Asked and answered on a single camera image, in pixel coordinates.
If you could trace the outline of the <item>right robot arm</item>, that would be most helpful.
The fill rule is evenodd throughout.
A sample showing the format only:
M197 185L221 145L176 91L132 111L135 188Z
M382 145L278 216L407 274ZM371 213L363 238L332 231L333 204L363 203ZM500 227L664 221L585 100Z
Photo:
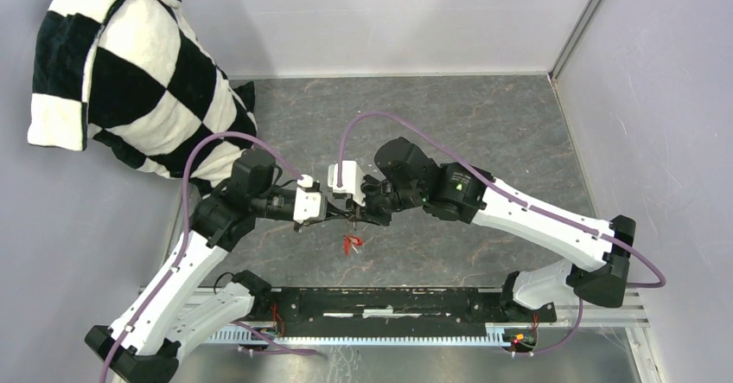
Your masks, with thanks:
M498 229L561 256L546 267L507 276L499 298L505 318L520 321L548 303L577 300L604 308L622 306L634 220L574 214L525 195L482 169L438 164L403 137L384 144L374 163L381 180L355 161L328 169L328 186L347 197L353 221L387 226L393 214L420 207L439 220Z

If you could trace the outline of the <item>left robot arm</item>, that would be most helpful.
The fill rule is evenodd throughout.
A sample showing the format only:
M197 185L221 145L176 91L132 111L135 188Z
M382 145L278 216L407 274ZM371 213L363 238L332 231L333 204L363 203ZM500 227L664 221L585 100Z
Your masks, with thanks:
M169 382L182 360L211 335L248 317L277 322L272 287L241 271L198 307L184 311L201 281L256 226L282 220L295 228L328 218L318 180L299 175L278 185L283 169L267 150L246 150L230 175L200 201L163 266L136 301L109 326L95 326L85 342L126 382Z

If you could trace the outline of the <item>metal key organizer red handle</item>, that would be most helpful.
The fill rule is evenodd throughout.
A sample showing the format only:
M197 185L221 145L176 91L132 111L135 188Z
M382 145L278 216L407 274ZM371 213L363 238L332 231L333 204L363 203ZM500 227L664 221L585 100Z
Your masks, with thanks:
M357 223L352 221L347 216L344 216L344 221L347 226L347 231L343 236L343 251L346 256L352 254L361 254L363 247L363 240L358 235Z

